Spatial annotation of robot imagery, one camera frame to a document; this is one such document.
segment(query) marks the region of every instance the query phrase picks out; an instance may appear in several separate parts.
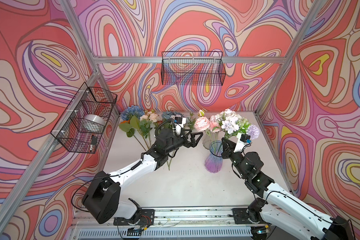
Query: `black wire basket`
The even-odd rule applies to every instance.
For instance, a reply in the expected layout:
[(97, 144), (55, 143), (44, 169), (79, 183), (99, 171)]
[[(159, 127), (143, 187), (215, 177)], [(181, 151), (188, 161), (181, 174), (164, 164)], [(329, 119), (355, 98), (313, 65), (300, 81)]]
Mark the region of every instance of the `black wire basket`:
[(162, 84), (222, 86), (226, 75), (222, 55), (222, 51), (163, 51)]
[[(69, 152), (95, 153), (116, 105), (116, 94), (107, 89), (85, 86), (86, 90), (68, 120), (61, 129), (51, 132)], [(99, 121), (92, 121), (91, 116), (97, 116)]]

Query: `blue hydrangea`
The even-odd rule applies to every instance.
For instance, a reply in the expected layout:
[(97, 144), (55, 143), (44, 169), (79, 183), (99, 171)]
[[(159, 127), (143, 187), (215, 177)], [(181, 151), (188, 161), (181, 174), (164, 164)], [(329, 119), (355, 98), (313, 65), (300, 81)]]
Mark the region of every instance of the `blue hydrangea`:
[(140, 118), (144, 115), (144, 111), (139, 106), (130, 106), (121, 112), (120, 116), (124, 121), (129, 121), (133, 116)]
[(178, 113), (176, 111), (166, 111), (166, 112), (163, 112), (163, 114), (161, 115), (161, 117), (163, 118), (163, 120), (168, 120), (171, 118), (172, 115), (180, 115), (182, 117), (184, 117), (183, 114), (181, 113)]

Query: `white flower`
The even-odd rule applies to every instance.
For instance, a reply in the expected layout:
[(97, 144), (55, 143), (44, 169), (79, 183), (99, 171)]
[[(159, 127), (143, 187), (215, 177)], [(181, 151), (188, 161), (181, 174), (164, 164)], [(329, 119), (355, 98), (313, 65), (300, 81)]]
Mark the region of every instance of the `white flower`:
[(226, 120), (230, 121), (231, 124), (236, 124), (237, 120), (239, 119), (238, 117), (236, 116), (228, 116), (225, 118)]
[(223, 123), (222, 123), (222, 125), (221, 125), (221, 128), (222, 128), (222, 129), (226, 129), (226, 128), (231, 127), (231, 126), (232, 126), (232, 124), (231, 124), (230, 121), (224, 120)]
[(235, 129), (233, 128), (233, 126), (229, 126), (229, 127), (227, 127), (225, 130), (228, 132), (228, 134), (232, 134), (232, 133), (235, 131)]
[(225, 109), (225, 110), (224, 110), (224, 113), (225, 113), (226, 115), (231, 115), (232, 113), (235, 113), (235, 112), (232, 111), (231, 109)]
[(147, 116), (147, 115), (141, 116), (141, 117), (140, 117), (140, 121), (142, 121), (143, 119), (148, 120), (148, 116)]
[(232, 124), (232, 127), (235, 129), (235, 131), (237, 131), (237, 130), (239, 130), (239, 125), (237, 125), (237, 124)]
[(159, 120), (159, 116), (156, 113), (151, 113), (149, 115), (149, 120), (151, 120), (152, 122), (157, 122)]

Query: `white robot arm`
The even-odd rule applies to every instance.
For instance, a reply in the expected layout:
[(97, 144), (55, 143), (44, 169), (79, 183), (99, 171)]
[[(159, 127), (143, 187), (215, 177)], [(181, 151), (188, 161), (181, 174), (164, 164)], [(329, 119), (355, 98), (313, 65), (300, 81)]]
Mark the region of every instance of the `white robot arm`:
[[(120, 201), (120, 192), (141, 176), (161, 167), (169, 156), (174, 157), (179, 147), (197, 145), (202, 133), (184, 130), (185, 118), (169, 119), (169, 121), (173, 122), (173, 129), (162, 129), (159, 134), (159, 126), (155, 132), (155, 143), (147, 152), (141, 154), (139, 160), (118, 171), (108, 174), (101, 171), (95, 175), (82, 203), (99, 223), (104, 223), (111, 217), (125, 218), (130, 224), (137, 223), (141, 217), (139, 211), (141, 208), (132, 199)], [(263, 198), (256, 198), (248, 207), (245, 217), (250, 222), (272, 223), (300, 240), (353, 239), (349, 222), (344, 218), (340, 216), (331, 218), (312, 208), (261, 172), (264, 163), (256, 152), (242, 154), (245, 147), (251, 143), (250, 136), (240, 134), (238, 138), (236, 144), (223, 138), (221, 155), (224, 159), (231, 160), (238, 171), (236, 175), (245, 180), (246, 187)], [(272, 204), (276, 204), (288, 214), (274, 208)]]
[[(132, 199), (120, 201), (120, 193), (135, 180), (163, 166), (168, 157), (174, 157), (181, 146), (196, 147), (203, 133), (192, 133), (184, 129), (186, 120), (176, 117), (163, 122), (155, 131), (155, 143), (148, 151), (141, 154), (139, 160), (120, 170), (108, 174), (101, 171), (95, 175), (82, 198), (82, 204), (98, 223), (105, 223), (111, 217), (125, 218), (131, 224), (135, 224), (140, 219), (138, 204)], [(173, 124), (173, 129), (160, 129), (168, 122)]]
[[(300, 240), (353, 239), (348, 221), (340, 216), (332, 218), (284, 190), (261, 172), (264, 163), (257, 152), (247, 152), (243, 155), (243, 149), (250, 143), (249, 138), (246, 134), (239, 135), (237, 144), (223, 138), (221, 155), (224, 159), (231, 160), (239, 173), (238, 176), (245, 180), (247, 188), (263, 198), (255, 199), (248, 207), (246, 217), (250, 222), (272, 223)], [(272, 204), (288, 214), (274, 208)]]

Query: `swirl pattern backdrop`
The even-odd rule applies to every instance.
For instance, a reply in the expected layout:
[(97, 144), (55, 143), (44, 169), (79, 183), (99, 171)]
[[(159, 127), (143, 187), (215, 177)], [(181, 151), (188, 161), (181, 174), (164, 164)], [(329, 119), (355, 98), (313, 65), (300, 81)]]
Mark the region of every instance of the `swirl pattern backdrop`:
[[(58, 0), (28, 2), (0, 0), (0, 205), (92, 73)], [(58, 145), (0, 239), (63, 238), (114, 123), (96, 154)]]
[[(96, 56), (161, 56), (221, 50), (224, 56), (284, 56), (311, 1), (83, 0), (75, 12)], [(99, 65), (118, 108), (254, 111), (278, 64), (226, 64), (219, 86), (162, 86), (161, 64)]]
[(360, 1), (325, 4), (261, 119), (293, 191), (360, 239)]

